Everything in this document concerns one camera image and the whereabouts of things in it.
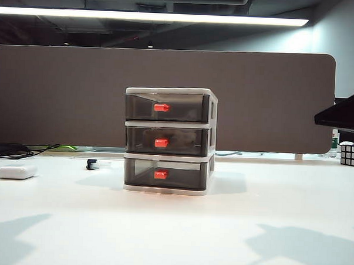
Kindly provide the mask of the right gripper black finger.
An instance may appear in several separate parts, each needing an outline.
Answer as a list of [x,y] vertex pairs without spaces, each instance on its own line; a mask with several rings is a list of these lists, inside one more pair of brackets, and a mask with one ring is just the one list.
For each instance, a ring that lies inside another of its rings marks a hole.
[[354,133],[354,95],[314,116],[315,124]]

